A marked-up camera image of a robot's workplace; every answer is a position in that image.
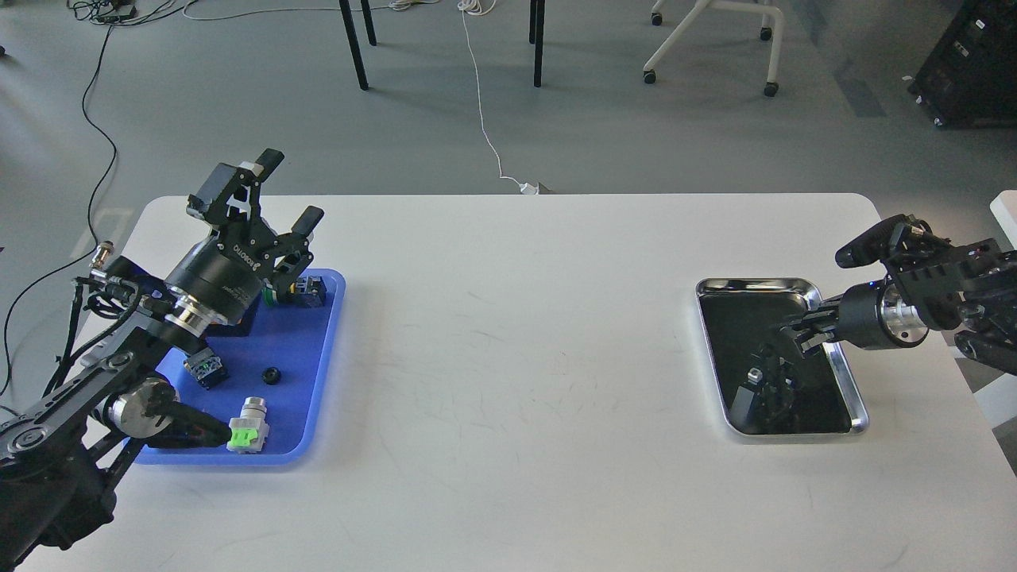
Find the blue tray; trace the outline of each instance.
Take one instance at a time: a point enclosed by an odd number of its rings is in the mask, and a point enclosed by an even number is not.
[[[334,270],[307,270],[320,276],[328,290],[321,307],[270,306],[254,314],[244,337],[210,337],[208,345],[223,358],[230,377],[205,390],[183,367],[184,354],[174,349],[158,369],[180,392],[180,401],[223,421],[240,415],[244,399],[264,398],[268,437],[260,453],[240,454],[226,446],[216,449],[151,449],[135,462],[187,465],[282,465],[296,460],[314,437],[321,391],[328,371],[346,280]],[[261,371],[276,366],[278,385],[265,385]]]

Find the black table leg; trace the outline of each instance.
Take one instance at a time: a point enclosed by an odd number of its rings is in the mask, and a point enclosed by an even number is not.
[[[530,0],[530,43],[536,44],[534,33],[537,28],[537,0]]]
[[[367,26],[367,43],[377,46],[378,41],[374,38],[374,19],[371,17],[371,7],[367,0],[360,0],[360,9],[364,12],[364,25]]]
[[[357,42],[357,31],[353,27],[353,11],[350,10],[350,0],[339,0],[339,8],[343,12],[343,25],[346,26],[346,39],[350,41],[350,54],[353,56],[353,66],[357,68],[357,81],[360,89],[367,91],[367,74],[364,72],[364,60],[360,57],[360,43]]]
[[[533,62],[533,87],[540,87],[540,72],[544,63],[544,0],[531,0],[537,6],[534,16],[535,44],[537,45],[536,55]]]

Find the electrical connector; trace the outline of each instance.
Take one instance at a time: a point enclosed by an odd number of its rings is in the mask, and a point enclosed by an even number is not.
[[[264,440],[268,437],[268,423],[264,416],[268,413],[264,399],[248,397],[240,409],[240,416],[230,419],[233,438],[226,448],[234,453],[260,453]]]

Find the silver tray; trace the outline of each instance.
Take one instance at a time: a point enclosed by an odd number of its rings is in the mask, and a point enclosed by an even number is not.
[[[807,393],[795,402],[793,428],[745,433],[736,427],[729,408],[751,367],[752,353],[771,326],[786,316],[816,308],[823,298],[815,285],[800,278],[708,278],[697,285],[696,295],[717,396],[733,431],[751,438],[833,436],[859,434],[869,425],[869,413],[840,344],[827,343],[824,353],[795,364]]]

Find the gray floor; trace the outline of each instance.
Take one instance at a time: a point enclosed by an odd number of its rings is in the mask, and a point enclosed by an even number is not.
[[[762,94],[768,45],[758,18],[715,10],[657,66],[657,83],[643,83],[643,63],[691,4],[671,2],[664,26],[654,27],[649,0],[551,0],[539,90],[529,2],[499,0],[471,18],[486,127],[505,173],[562,193],[858,192],[881,214],[914,213],[957,242],[1006,242],[989,204],[1017,187],[1017,130],[936,129],[902,79],[918,70],[958,1],[778,2],[788,30],[774,99]],[[298,5],[335,3],[203,0],[190,12]],[[355,14],[366,93],[336,11],[225,21],[176,14],[115,30],[88,101],[120,148],[96,205],[102,237],[122,241],[153,198],[194,191],[216,163],[253,160],[266,147],[287,155],[270,193],[518,192],[497,178],[480,132],[455,1],[373,14],[374,48]],[[9,54],[0,60],[4,311],[33,278],[85,249],[88,193],[110,149],[84,122],[80,99],[104,34],[75,21],[63,2],[0,4]],[[675,255],[694,246],[702,245],[675,245]],[[4,404],[38,398],[75,272],[18,305]]]

